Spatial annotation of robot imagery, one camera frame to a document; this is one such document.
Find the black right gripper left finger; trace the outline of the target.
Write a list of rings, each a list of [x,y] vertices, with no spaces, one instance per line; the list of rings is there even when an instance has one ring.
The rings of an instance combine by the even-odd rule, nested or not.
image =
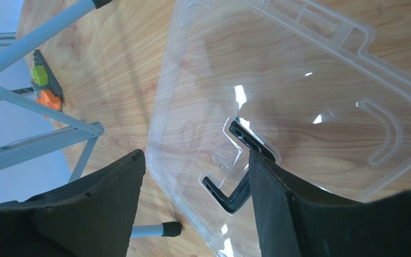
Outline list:
[[[137,149],[54,190],[0,203],[0,256],[125,256],[145,171]]]

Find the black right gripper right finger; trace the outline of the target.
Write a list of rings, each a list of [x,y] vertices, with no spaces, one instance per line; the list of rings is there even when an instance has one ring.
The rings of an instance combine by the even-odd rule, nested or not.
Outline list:
[[[353,201],[254,150],[249,181],[262,256],[411,256],[411,190]]]

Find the clear plastic lid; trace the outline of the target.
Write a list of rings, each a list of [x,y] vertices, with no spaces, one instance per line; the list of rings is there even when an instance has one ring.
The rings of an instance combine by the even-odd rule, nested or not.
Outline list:
[[[176,1],[148,169],[216,256],[260,256],[250,147],[329,192],[411,169],[411,1]]]

